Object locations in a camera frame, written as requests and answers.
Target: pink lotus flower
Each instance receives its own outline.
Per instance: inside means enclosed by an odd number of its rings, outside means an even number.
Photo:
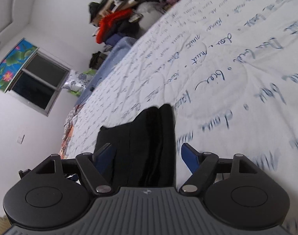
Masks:
[[[2,78],[4,81],[9,82],[13,78],[13,75],[13,72],[7,71]]]

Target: blue blanket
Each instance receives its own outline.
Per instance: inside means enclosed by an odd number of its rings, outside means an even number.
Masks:
[[[108,57],[98,69],[96,75],[93,77],[87,88],[78,98],[75,105],[83,104],[92,94],[91,88],[95,89],[97,86],[109,75],[111,70],[118,64],[124,56],[128,53],[131,47],[136,42],[136,39],[131,37],[123,37],[112,49]]]

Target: lotus poster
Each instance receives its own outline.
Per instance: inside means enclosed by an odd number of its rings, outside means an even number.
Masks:
[[[5,92],[15,75],[37,49],[22,39],[0,63],[0,90]]]

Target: circular pad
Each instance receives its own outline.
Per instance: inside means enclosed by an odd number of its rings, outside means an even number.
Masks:
[[[57,204],[62,199],[59,189],[53,187],[38,187],[26,195],[26,201],[34,207],[46,208]]]
[[[232,191],[232,199],[244,207],[258,207],[267,201],[267,194],[260,188],[242,186]]]

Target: gray ribbed surface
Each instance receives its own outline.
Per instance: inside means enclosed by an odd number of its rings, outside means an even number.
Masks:
[[[118,194],[97,199],[89,212],[68,227],[28,231],[12,227],[6,235],[287,235],[281,227],[241,231],[211,217],[197,198],[174,188],[121,188]]]

